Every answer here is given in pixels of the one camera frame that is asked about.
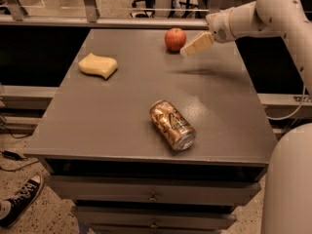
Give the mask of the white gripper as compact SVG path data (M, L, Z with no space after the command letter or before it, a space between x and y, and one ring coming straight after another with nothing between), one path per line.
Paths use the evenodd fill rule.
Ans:
M231 12L231 9L226 9L218 13L208 14L206 21L209 31L199 33L181 48L180 53L184 57L192 56L210 48L215 40L218 43L234 41L235 36L230 28Z

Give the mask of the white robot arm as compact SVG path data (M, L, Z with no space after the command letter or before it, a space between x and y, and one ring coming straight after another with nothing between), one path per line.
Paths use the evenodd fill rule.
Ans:
M312 23L300 0L255 0L206 16L207 33L182 49L190 56L214 42L241 37L284 41L303 84L312 94ZM286 133L272 152L265 180L261 234L312 234L312 124Z

